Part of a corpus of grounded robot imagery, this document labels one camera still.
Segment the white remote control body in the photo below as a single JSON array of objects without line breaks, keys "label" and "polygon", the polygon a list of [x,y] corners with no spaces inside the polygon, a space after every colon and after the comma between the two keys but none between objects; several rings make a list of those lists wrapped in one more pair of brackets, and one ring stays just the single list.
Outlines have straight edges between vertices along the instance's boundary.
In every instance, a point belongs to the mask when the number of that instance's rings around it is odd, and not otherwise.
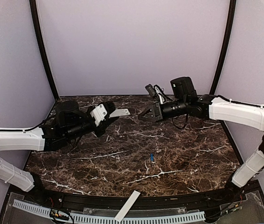
[{"label": "white remote control body", "polygon": [[128,116],[128,115],[130,115],[130,112],[127,108],[125,108],[125,109],[116,109],[110,114],[109,117],[114,118],[114,117],[122,117],[122,116]]}]

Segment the white remote battery cover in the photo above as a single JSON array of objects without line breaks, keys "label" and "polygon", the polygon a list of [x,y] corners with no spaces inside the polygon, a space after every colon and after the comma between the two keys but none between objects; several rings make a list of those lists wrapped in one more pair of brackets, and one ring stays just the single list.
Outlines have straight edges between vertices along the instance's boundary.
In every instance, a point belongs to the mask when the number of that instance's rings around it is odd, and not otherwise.
[{"label": "white remote battery cover", "polygon": [[129,212],[131,207],[134,205],[134,203],[136,202],[139,196],[140,196],[140,192],[134,190],[132,194],[130,195],[130,197],[125,202],[125,204],[119,210],[117,215],[114,217],[114,220],[117,222],[121,222],[125,218],[125,216],[127,215],[127,213]]}]

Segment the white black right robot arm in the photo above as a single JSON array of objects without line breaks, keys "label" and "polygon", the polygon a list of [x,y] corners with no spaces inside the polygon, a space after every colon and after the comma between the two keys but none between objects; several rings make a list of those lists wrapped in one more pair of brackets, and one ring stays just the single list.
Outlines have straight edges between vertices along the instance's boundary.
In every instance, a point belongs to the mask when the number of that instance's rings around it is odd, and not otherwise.
[{"label": "white black right robot arm", "polygon": [[[221,95],[197,95],[190,77],[170,82],[176,100],[155,102],[138,115],[142,121],[159,122],[181,115],[233,122],[264,132],[264,105],[227,99]],[[221,199],[230,203],[239,189],[264,168],[264,135],[258,149],[233,174],[231,184],[221,191]]]}]

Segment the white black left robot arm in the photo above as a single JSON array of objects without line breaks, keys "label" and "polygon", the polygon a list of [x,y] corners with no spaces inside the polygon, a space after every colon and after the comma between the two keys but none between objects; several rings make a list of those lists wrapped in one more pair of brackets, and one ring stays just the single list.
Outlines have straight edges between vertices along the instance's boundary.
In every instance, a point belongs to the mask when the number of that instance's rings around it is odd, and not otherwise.
[{"label": "white black left robot arm", "polygon": [[[116,111],[111,101],[90,106],[86,112],[79,109],[76,101],[61,102],[55,108],[55,115],[49,117],[50,124],[45,119],[31,128],[0,128],[0,151],[53,152],[89,133],[100,137],[117,120],[114,115]],[[38,203],[45,203],[49,199],[38,175],[21,170],[1,157],[0,179],[30,192]]]}]

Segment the left small circuit board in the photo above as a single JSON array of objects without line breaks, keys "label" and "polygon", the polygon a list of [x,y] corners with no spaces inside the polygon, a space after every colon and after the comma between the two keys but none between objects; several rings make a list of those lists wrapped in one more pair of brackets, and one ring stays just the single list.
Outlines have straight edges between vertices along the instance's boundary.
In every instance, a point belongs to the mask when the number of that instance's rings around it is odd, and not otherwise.
[{"label": "left small circuit board", "polygon": [[60,214],[58,210],[50,210],[49,217],[54,221],[68,221],[69,217],[67,215]]}]

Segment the small circuit board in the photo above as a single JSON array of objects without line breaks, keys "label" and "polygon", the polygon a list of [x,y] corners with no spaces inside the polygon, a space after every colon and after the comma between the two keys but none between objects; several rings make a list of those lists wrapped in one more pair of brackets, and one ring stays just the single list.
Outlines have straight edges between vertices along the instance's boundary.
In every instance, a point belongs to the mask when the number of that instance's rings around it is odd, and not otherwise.
[{"label": "small circuit board", "polygon": [[231,212],[241,210],[243,207],[240,204],[236,204],[233,207],[229,208],[228,210],[225,211],[225,214],[229,214]]},{"label": "small circuit board", "polygon": [[54,221],[68,221],[69,217],[67,215],[60,214],[58,210],[50,210],[49,217]]}]

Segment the right small circuit board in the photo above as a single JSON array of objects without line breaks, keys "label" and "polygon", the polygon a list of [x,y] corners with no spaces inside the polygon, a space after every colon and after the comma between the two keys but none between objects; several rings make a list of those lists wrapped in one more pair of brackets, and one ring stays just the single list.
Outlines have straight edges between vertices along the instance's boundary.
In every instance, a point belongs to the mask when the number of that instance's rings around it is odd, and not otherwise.
[{"label": "right small circuit board", "polygon": [[233,207],[229,208],[228,210],[225,211],[225,214],[229,214],[231,212],[241,210],[243,207],[240,204],[236,204]]}]

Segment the black curved front table rail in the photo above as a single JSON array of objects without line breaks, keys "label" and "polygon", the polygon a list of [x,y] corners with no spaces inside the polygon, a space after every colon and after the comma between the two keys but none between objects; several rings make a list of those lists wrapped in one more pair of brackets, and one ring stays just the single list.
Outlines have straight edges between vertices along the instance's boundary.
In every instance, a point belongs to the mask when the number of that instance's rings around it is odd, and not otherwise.
[{"label": "black curved front table rail", "polygon": [[97,209],[119,209],[129,195],[139,191],[140,196],[132,209],[152,210],[186,207],[188,209],[217,210],[224,203],[240,200],[240,194],[232,188],[223,188],[206,192],[188,194],[179,189],[179,184],[170,183],[169,176],[150,177],[147,181],[127,181],[126,176],[109,177],[86,172],[67,173],[55,178],[50,176],[41,185],[27,193],[31,200],[39,204],[52,205],[66,210],[82,210],[86,207]]}]

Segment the black right corner frame post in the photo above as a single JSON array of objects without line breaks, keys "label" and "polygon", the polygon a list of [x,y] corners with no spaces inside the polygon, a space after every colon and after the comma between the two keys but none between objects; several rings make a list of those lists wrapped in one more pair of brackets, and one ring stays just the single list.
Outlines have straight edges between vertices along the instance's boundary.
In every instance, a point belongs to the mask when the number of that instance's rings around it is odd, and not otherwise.
[{"label": "black right corner frame post", "polygon": [[233,22],[234,22],[235,11],[236,11],[236,0],[230,0],[229,1],[228,16],[227,16],[227,21],[226,21],[226,27],[225,27],[223,41],[222,41],[222,47],[221,47],[220,55],[218,58],[218,63],[217,63],[217,67],[215,70],[212,85],[211,85],[211,88],[209,91],[209,94],[211,94],[211,95],[215,94],[216,89],[217,89],[218,84],[219,84],[219,81],[220,81],[220,77],[222,74],[226,54],[228,51],[231,31],[232,31]]}]

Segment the black corner frame post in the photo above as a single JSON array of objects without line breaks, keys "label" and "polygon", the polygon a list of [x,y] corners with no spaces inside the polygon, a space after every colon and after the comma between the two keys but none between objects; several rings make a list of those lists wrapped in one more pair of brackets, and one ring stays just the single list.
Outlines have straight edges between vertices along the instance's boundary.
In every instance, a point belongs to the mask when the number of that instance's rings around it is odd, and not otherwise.
[{"label": "black corner frame post", "polygon": [[41,24],[40,24],[39,15],[38,15],[38,9],[37,9],[37,1],[29,0],[29,5],[30,5],[30,11],[31,11],[31,16],[32,16],[35,36],[36,36],[37,45],[38,45],[38,49],[40,52],[42,64],[45,70],[45,74],[46,74],[47,81],[49,83],[49,87],[53,95],[53,98],[55,101],[57,101],[59,99],[59,94],[58,94],[58,91],[57,91],[57,88],[54,82],[54,78],[52,75],[52,71],[51,71],[48,56],[47,56],[47,52],[46,52],[45,45],[44,45]]},{"label": "black corner frame post", "polygon": [[216,89],[217,89],[218,84],[219,84],[219,81],[220,81],[220,77],[222,74],[226,54],[228,51],[231,31],[232,31],[233,22],[234,22],[235,11],[236,11],[236,0],[230,0],[229,1],[228,16],[227,16],[227,21],[226,21],[226,27],[225,27],[223,41],[222,41],[222,47],[221,47],[220,55],[218,58],[218,63],[217,63],[217,67],[215,70],[212,85],[211,85],[211,88],[209,91],[209,94],[211,94],[211,95],[215,94]]}]

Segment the black left corner frame post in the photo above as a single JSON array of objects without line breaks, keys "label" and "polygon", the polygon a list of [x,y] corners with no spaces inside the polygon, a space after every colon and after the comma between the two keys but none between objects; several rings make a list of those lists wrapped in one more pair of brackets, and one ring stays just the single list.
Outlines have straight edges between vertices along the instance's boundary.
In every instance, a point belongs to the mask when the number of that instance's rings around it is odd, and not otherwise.
[{"label": "black left corner frame post", "polygon": [[37,1],[29,0],[29,5],[30,5],[30,11],[31,11],[31,16],[32,16],[35,36],[36,36],[37,45],[38,45],[38,49],[40,52],[42,64],[45,70],[45,74],[46,74],[47,81],[49,83],[49,87],[53,95],[53,98],[55,101],[57,101],[59,99],[59,94],[58,94],[58,91],[57,91],[57,88],[54,82],[54,78],[52,75],[52,71],[51,71],[48,56],[47,56],[47,52],[46,52],[45,45],[44,45],[41,24],[40,24],[39,15],[38,15],[38,9],[37,9]]}]

